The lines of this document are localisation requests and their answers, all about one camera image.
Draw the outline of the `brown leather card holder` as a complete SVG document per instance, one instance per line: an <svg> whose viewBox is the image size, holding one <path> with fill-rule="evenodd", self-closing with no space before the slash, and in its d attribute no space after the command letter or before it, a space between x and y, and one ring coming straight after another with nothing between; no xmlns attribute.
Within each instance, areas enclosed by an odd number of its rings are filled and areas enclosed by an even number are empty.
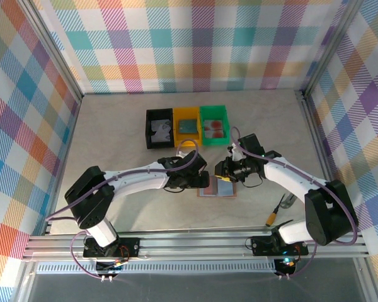
<svg viewBox="0 0 378 302"><path fill-rule="evenodd" d="M197 190L199 198L233 198L236 197L236 185L216 176L210 176L209 186Z"/></svg>

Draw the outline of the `teal credit card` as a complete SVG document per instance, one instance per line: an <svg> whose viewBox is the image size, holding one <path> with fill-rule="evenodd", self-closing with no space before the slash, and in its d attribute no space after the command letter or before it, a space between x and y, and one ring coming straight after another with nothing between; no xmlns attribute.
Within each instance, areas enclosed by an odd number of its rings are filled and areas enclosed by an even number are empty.
<svg viewBox="0 0 378 302"><path fill-rule="evenodd" d="M197 134L197 119L179 120L178 122L179 134Z"/></svg>

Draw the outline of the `yellow plastic bin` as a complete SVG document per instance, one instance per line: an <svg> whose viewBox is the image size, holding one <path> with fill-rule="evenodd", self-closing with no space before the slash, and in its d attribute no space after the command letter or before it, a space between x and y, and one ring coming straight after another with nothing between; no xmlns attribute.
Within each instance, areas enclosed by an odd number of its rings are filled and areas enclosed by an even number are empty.
<svg viewBox="0 0 378 302"><path fill-rule="evenodd" d="M178 122L179 120L197 119L197 134L179 134ZM173 108L173 133L175 140L175 147L177 147L183 140L192 139L198 145L202 144L202 125L200 121L200 108L197 107L180 107Z"/></svg>

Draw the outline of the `green plastic bin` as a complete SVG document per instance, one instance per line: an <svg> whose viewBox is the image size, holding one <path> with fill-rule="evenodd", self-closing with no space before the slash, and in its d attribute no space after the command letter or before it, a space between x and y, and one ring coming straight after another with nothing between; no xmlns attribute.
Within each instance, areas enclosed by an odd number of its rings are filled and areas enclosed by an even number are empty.
<svg viewBox="0 0 378 302"><path fill-rule="evenodd" d="M222 120L224 124L224 138L207 139L205 138L205 129L203 127L204 120ZM227 116L227 109L224 105L216 106L201 106L200 107L200 121L202 125L202 143L205 146L227 145L229 138L229 119Z"/></svg>

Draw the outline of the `grey metal hand tool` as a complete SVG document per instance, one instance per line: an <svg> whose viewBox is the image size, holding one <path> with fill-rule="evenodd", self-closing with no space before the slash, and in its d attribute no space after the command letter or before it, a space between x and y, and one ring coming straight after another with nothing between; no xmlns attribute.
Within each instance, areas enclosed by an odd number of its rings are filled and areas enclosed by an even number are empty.
<svg viewBox="0 0 378 302"><path fill-rule="evenodd" d="M289 194L280 202L280 207L283 209L289 209L290 207L292 207L296 200L297 197L294 194Z"/></svg>

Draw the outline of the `black plastic bin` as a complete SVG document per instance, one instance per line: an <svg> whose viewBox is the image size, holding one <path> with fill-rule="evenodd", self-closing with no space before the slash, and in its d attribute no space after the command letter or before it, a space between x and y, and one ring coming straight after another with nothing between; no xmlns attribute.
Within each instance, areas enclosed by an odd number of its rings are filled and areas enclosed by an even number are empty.
<svg viewBox="0 0 378 302"><path fill-rule="evenodd" d="M155 132L151 131L152 120L168 120L167 125L171 127L169 142L153 142L152 136ZM174 133L173 133L173 109L148 109L146 111L146 147L147 149L157 148L173 148L175 146Z"/></svg>

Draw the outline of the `left small circuit board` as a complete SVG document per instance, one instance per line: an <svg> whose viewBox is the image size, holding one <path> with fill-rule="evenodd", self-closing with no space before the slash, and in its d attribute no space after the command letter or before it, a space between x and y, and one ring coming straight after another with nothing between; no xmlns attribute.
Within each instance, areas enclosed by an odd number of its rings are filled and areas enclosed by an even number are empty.
<svg viewBox="0 0 378 302"><path fill-rule="evenodd" d="M106 271L121 271L122 267L127 264L126 260L114 260L108 262L96 261L95 269L97 272L106 272Z"/></svg>

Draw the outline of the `yellow handled screwdriver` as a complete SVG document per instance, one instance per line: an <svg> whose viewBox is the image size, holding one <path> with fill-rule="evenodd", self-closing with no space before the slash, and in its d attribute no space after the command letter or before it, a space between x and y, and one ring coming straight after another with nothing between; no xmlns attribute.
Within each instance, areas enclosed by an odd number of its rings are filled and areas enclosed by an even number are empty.
<svg viewBox="0 0 378 302"><path fill-rule="evenodd" d="M280 205L281 205L282 201L284 200L284 197L285 197L285 194L281 197L280 201L278 202L278 204L276 205L276 207L274 208L274 210L272 211L272 213L270 214L270 216L267 218L267 220L265 222L265 225L267 227L270 227L270 226L273 225L273 223L274 223L274 221L276 219L278 210L280 208Z"/></svg>

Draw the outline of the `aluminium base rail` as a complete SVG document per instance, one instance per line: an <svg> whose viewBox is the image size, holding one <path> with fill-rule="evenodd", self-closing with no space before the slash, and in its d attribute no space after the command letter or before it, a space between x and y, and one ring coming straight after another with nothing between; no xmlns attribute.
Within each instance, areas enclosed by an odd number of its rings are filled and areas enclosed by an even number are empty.
<svg viewBox="0 0 378 302"><path fill-rule="evenodd" d="M131 232L121 233L122 238L139 238L138 247L129 247L132 260L248 260L253 257L248 239L257 232ZM72 260L69 250L73 235L47 235L31 237L22 260ZM73 244L73 254L78 260L115 260L117 257L101 257L88 252L85 235L80 235ZM358 235L351 246L330 243L319 246L317 258L368 257L368 249Z"/></svg>

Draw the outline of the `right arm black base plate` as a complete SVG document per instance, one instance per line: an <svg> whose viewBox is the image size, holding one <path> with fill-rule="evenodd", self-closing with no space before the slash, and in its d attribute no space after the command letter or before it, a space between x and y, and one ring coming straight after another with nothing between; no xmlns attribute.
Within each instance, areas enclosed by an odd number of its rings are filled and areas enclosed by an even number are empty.
<svg viewBox="0 0 378 302"><path fill-rule="evenodd" d="M254 256L303 256L309 254L304 242L285 243L275 235L251 237L251 249Z"/></svg>

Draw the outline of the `right aluminium side rail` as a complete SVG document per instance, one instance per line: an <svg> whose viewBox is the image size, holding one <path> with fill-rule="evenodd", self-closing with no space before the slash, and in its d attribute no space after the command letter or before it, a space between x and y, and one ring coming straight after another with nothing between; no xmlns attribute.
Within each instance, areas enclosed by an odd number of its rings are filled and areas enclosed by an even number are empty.
<svg viewBox="0 0 378 302"><path fill-rule="evenodd" d="M323 173L323 176L318 176L318 174L315 173L314 177L316 178L317 182L323 181L323 186L325 186L333 180L333 175L329 168L328 158L324 152L318 126L315 118L313 117L311 106L307 99L303 96L302 92L296 91L295 96L307 123L307 129L309 130L312 138L312 142L318 156L320 169ZM328 194L327 190L322 190L321 187L318 187L318 192L316 194L313 193L311 196L308 194L306 197L308 227L311 227L312 223L315 223L316 225L319 223L321 224L319 227L320 230L325 229L325 231L335 231L336 228L338 228L340 232L343 230L352 230L350 221L346 214L340 205Z"/></svg>

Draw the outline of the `aluminium side rail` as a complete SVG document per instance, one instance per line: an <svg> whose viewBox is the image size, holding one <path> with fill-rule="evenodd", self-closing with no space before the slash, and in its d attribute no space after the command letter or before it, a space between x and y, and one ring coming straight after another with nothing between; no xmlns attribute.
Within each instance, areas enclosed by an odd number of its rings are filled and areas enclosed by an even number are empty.
<svg viewBox="0 0 378 302"><path fill-rule="evenodd" d="M66 170L66 165L67 165L67 158L69 156L69 151L71 149L72 138L73 138L73 134L74 134L74 131L75 131L75 128L76 128L77 119L78 119L78 116L79 116L79 112L80 112L81 105L82 105L84 97L85 97L85 95L83 94L82 97L77 102L75 115L71 119L71 124L70 124L70 127L69 127L69 135L68 135L68 138L66 140L66 147L65 147L65 149L62 153L63 158L60 162L59 173L56 177L56 182L54 183L54 191L53 191L53 193L52 193L52 195L49 199L49 203L48 203L47 208L45 210L45 215L44 215L45 219L44 219L44 224L43 224L43 227L42 227L42 235L45 235L45 232L46 232L48 224L49 224L49 222L47 221L47 217L54 213L56 206L57 206L57 202L59 200L62 180L63 180L64 173L65 173L65 170Z"/></svg>
<svg viewBox="0 0 378 302"><path fill-rule="evenodd" d="M296 91L295 96L307 123L307 129L309 130L312 138L312 142L318 156L320 169L323 173L323 176L318 176L318 174L315 173L314 177L316 178L317 182L323 181L323 186L325 186L333 180L333 175L329 168L328 158L324 152L318 126L315 118L313 117L311 106L307 99L303 96L302 92ZM316 225L319 223L321 224L319 227L320 230L325 229L325 231L335 231L336 228L338 228L340 232L343 230L352 230L350 221L346 214L340 205L328 194L327 190L322 190L321 187L318 187L318 192L316 194L313 193L311 196L308 194L306 197L308 227L311 227L312 223L315 223Z"/></svg>

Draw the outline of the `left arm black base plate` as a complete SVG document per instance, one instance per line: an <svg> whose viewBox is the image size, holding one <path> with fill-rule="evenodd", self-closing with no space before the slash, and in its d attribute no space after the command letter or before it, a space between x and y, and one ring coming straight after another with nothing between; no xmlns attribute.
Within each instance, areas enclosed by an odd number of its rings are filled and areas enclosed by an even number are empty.
<svg viewBox="0 0 378 302"><path fill-rule="evenodd" d="M140 238L119 237L106 247L101 247L94 238L84 239L85 258L131 258L138 257Z"/></svg>

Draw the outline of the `left aluminium side rail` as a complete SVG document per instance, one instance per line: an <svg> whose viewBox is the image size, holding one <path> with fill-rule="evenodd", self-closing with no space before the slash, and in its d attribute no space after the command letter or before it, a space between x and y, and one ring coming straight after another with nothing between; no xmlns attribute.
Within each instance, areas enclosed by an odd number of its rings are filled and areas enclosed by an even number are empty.
<svg viewBox="0 0 378 302"><path fill-rule="evenodd" d="M52 195L49 199L49 203L48 203L47 208L45 210L45 215L44 215L45 219L44 219L44 224L43 224L43 227L42 227L42 235L45 235L45 232L46 232L48 224L49 224L49 222L47 221L47 217L54 213L56 206L57 206L57 202L59 200L62 180L63 180L64 173L65 173L65 170L66 170L66 165L67 165L67 158L69 156L69 151L71 149L72 138L73 138L73 134L74 134L74 131L75 131L75 128L76 128L77 119L78 119L78 116L79 116L79 112L80 112L81 105L82 105L84 97L85 97L85 95L83 94L82 97L77 102L75 115L71 119L71 124L70 124L70 127L69 127L69 135L68 135L68 138L66 140L66 147L65 147L65 149L62 153L63 158L60 162L59 173L56 177L56 182L54 183L54 191L53 191L53 193L52 193Z"/></svg>

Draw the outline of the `right aluminium frame post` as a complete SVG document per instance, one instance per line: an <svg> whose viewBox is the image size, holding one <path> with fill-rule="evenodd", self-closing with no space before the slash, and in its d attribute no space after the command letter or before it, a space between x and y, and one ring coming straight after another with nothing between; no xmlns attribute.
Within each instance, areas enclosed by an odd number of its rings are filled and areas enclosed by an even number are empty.
<svg viewBox="0 0 378 302"><path fill-rule="evenodd" d="M348 0L343 14L339 18L337 26L328 38L328 44L325 46L324 52L312 70L311 78L305 88L302 90L303 96L308 98L316 88L322 74L327 68L330 60L334 56L340 42L342 41L347 29L350 27L354 17L358 13L364 0Z"/></svg>

